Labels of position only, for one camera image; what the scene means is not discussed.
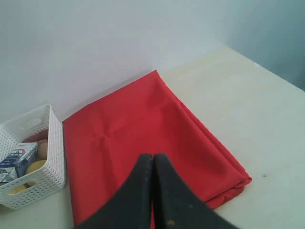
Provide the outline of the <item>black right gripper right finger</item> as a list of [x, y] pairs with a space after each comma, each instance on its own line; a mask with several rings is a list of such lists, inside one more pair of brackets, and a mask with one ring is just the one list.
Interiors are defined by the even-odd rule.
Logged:
[[156, 229], [234, 229], [183, 182], [168, 156], [154, 156], [153, 217]]

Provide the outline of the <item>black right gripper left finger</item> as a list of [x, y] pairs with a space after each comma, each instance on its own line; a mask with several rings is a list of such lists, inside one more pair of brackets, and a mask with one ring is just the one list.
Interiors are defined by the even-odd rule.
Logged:
[[139, 155], [132, 171], [116, 193], [76, 229], [149, 229], [153, 157]]

